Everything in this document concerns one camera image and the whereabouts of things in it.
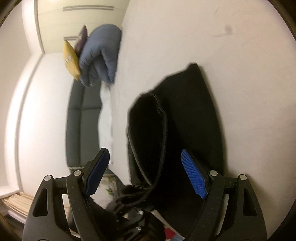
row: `yellow pillow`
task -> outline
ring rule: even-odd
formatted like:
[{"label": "yellow pillow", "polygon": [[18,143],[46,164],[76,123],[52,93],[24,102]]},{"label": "yellow pillow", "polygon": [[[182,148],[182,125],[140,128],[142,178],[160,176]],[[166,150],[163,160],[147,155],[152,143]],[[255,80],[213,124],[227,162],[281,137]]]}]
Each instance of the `yellow pillow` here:
[{"label": "yellow pillow", "polygon": [[64,61],[69,73],[74,77],[74,79],[79,80],[79,59],[75,53],[75,50],[68,41],[64,42]]}]

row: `blue gripper pad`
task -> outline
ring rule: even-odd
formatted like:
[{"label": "blue gripper pad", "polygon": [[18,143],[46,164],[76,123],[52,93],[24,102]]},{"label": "blue gripper pad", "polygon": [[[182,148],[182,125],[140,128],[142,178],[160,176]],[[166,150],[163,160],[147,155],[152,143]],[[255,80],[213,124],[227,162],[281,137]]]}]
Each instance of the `blue gripper pad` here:
[{"label": "blue gripper pad", "polygon": [[95,194],[98,186],[102,180],[105,170],[109,164],[110,154],[106,148],[102,148],[98,155],[95,157],[94,161],[90,164],[90,173],[86,172],[86,190],[85,194],[90,196]]},{"label": "blue gripper pad", "polygon": [[200,195],[202,199],[205,199],[207,196],[207,190],[205,189],[205,179],[186,150],[181,152],[181,161],[195,193]]}]

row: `beige bed surface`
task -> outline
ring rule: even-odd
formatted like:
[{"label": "beige bed surface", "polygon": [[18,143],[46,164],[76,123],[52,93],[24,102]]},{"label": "beige bed surface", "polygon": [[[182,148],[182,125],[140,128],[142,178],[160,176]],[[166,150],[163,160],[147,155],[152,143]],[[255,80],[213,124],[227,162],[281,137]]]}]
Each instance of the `beige bed surface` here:
[{"label": "beige bed surface", "polygon": [[296,42],[265,0],[131,0],[112,88],[111,169],[129,183],[127,113],[196,62],[219,110],[227,173],[246,174],[270,236],[296,197]]}]

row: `purple pillow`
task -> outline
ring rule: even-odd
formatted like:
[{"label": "purple pillow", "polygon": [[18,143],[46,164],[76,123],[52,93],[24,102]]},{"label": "purple pillow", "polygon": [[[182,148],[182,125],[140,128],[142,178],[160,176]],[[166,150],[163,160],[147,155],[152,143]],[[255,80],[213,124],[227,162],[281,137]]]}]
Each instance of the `purple pillow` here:
[{"label": "purple pillow", "polygon": [[86,41],[87,41],[87,29],[86,29],[86,26],[84,25],[81,31],[79,32],[78,39],[74,47],[75,53],[77,54],[78,58],[80,57],[80,54],[82,52],[83,46],[85,45]]}]

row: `blue blanket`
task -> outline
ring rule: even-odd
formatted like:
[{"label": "blue blanket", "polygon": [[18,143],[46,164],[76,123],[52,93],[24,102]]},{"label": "blue blanket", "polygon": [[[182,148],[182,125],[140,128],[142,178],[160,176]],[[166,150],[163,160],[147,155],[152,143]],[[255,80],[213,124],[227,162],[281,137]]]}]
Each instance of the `blue blanket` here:
[{"label": "blue blanket", "polygon": [[114,83],[121,30],[113,24],[96,28],[83,47],[79,58],[80,81],[88,87],[97,80]]}]

